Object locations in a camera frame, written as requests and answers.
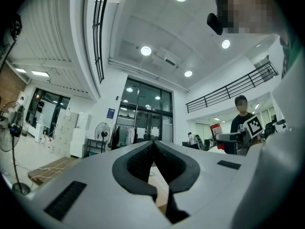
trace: blue sign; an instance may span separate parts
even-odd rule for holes
[[[115,109],[108,109],[107,118],[113,119]]]

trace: black t-shirt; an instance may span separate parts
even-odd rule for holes
[[[238,126],[243,124],[248,119],[252,118],[254,114],[248,113],[246,116],[240,116],[234,118],[231,124],[231,133],[237,132]],[[224,151],[227,154],[234,154],[235,143],[226,143],[224,146]]]

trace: wooden pallet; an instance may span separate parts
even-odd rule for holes
[[[59,171],[63,173],[64,170],[69,168],[75,160],[77,160],[77,158],[62,157],[54,162],[51,162],[45,166],[40,167],[39,169],[35,169],[28,172],[28,178],[31,179],[31,181],[35,182],[37,185],[41,185],[59,176],[61,174]],[[50,167],[63,168],[63,169],[50,169],[50,170],[46,169]]]

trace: white ceiling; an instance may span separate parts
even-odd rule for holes
[[[87,96],[70,54],[73,45],[66,33],[71,31],[70,23],[62,19],[69,20],[69,0],[27,0],[18,13],[22,31],[8,58],[10,64],[24,69],[26,73],[21,75],[32,83]],[[36,76],[31,71],[47,72],[50,77]]]
[[[273,107],[272,99],[270,97],[270,93],[268,93],[261,96],[260,98],[249,101],[248,112],[252,113],[255,110],[255,114],[256,114],[272,107]],[[230,122],[237,115],[238,115],[238,111],[236,110],[236,108],[233,108],[233,109],[227,109],[225,111],[221,111],[219,113],[215,113],[211,116],[197,118],[194,121],[197,123],[213,125],[213,124],[221,123],[222,121]]]
[[[207,15],[216,13],[214,0],[136,0],[133,5],[126,0],[125,4],[125,7],[120,4],[123,6],[122,16],[129,13],[129,19],[118,29],[124,32],[121,40],[116,40],[118,45],[111,57],[184,88],[189,88],[236,57],[256,49],[256,45],[266,38],[266,35],[253,34],[216,35],[206,24]],[[221,46],[225,39],[231,42],[226,50]],[[151,56],[141,54],[143,46],[151,47]],[[175,59],[177,68],[164,62],[164,52]],[[184,76],[187,70],[193,72],[192,77]]]

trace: hanging clothes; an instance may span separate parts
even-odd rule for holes
[[[112,139],[112,148],[111,148],[111,150],[115,150],[115,149],[119,148],[118,147],[119,140],[120,140],[120,127],[118,126],[116,131],[115,131],[114,137]]]
[[[134,138],[133,138],[133,144],[138,143],[138,134],[137,134],[137,128],[134,128]]]
[[[129,127],[127,129],[126,144],[127,145],[133,144],[133,140],[134,140],[134,128]]]

